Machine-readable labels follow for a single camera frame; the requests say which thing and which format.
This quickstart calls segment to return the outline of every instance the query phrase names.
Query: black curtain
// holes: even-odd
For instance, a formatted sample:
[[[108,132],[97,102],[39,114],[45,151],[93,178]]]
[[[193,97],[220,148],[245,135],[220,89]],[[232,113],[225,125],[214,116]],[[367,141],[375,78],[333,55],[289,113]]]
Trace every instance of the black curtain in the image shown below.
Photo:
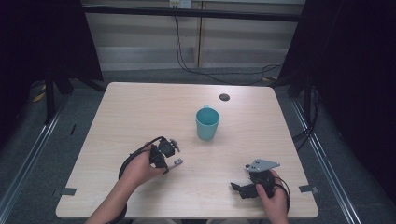
[[[306,0],[279,79],[318,87],[357,158],[396,203],[396,2]]]
[[[58,77],[103,80],[85,13],[39,7],[46,4],[81,5],[79,0],[0,1],[1,143],[12,132],[30,86],[49,69]]]

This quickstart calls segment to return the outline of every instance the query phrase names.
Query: blue cup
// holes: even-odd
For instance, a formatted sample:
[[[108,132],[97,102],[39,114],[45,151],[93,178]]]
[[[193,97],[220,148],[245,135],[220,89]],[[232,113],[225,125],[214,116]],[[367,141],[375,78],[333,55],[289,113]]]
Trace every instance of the blue cup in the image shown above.
[[[204,108],[198,110],[195,120],[199,138],[209,141],[215,136],[220,120],[220,115],[215,109],[205,105]]]

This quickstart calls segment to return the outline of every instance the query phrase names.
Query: cable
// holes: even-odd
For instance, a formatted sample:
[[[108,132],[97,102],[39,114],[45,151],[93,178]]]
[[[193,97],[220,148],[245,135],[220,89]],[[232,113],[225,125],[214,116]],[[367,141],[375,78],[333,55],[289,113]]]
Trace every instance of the cable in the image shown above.
[[[305,135],[304,141],[296,149],[297,152],[300,151],[300,149],[303,147],[303,145],[306,143],[306,141],[311,137],[311,134],[314,131],[315,124],[318,119],[320,99],[319,99],[318,91],[316,90],[316,88],[312,87],[312,89],[314,90],[314,97],[313,97],[312,101],[313,101],[313,105],[315,107],[315,116],[314,116],[313,120],[310,121],[310,126],[308,128],[306,128],[302,133],[299,133],[293,137],[293,142],[296,143],[301,139],[302,136]]]
[[[216,81],[219,81],[219,82],[222,82],[222,83],[225,83],[225,84],[228,84],[228,85],[250,86],[250,85],[253,85],[253,84],[256,84],[256,83],[262,81],[262,79],[264,78],[264,73],[269,72],[269,71],[271,71],[271,70],[273,70],[273,69],[275,69],[275,68],[277,68],[277,67],[282,65],[282,64],[269,64],[269,65],[264,66],[264,68],[260,72],[250,72],[250,73],[239,73],[239,72],[232,72],[232,73],[203,73],[203,72],[192,71],[185,64],[184,59],[183,59],[183,55],[181,53],[181,44],[180,44],[180,35],[179,35],[179,29],[178,29],[178,17],[177,16],[175,16],[175,23],[176,23],[176,30],[177,30],[176,31],[176,34],[177,34],[177,47],[176,47],[176,49],[177,49],[177,62],[178,62],[178,65],[186,72],[189,72],[189,73],[192,73],[192,74],[195,74],[195,75],[207,76],[207,77],[210,77],[212,79],[215,79]],[[261,75],[261,76],[260,76],[260,78],[258,78],[255,81],[252,81],[250,83],[241,84],[241,83],[232,83],[232,82],[221,80],[221,79],[216,78],[216,77],[212,77],[212,76],[215,76],[215,75]]]
[[[289,197],[290,197],[290,189],[289,189],[288,184],[287,184],[282,178],[280,178],[280,177],[275,177],[275,179],[278,179],[278,180],[282,181],[282,183],[284,183],[284,184],[286,185],[286,188],[288,189],[288,191],[286,192],[286,194],[289,195]]]
[[[153,144],[155,141],[159,140],[159,139],[163,139],[162,136],[154,138],[153,140],[147,142],[145,145],[143,145],[141,148],[139,148],[138,150],[136,150],[135,152],[133,152],[132,154],[130,154],[130,156],[124,161],[124,163],[122,164],[121,168],[120,168],[120,172],[119,172],[119,179],[122,177],[123,172],[125,171],[126,166],[138,155],[140,155],[142,152],[144,152],[145,148],[150,146],[151,144]]]

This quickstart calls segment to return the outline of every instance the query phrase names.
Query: metal bracket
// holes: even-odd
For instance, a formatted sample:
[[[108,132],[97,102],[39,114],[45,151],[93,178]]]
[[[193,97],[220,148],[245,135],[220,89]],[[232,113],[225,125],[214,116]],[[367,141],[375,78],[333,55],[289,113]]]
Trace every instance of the metal bracket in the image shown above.
[[[254,160],[253,163],[251,163],[247,167],[247,170],[249,172],[258,173],[258,172],[266,171],[266,170],[269,170],[272,168],[276,168],[278,166],[280,166],[280,164],[278,162],[256,159],[256,160]]]

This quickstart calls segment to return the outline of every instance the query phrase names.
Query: person's left hand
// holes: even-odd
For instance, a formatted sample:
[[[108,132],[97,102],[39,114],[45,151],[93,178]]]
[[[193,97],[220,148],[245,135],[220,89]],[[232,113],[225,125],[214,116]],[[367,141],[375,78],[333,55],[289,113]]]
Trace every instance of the person's left hand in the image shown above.
[[[151,178],[162,175],[166,171],[165,168],[155,168],[149,164],[150,149],[151,145],[145,147],[141,154],[131,160],[120,180],[137,188]]]

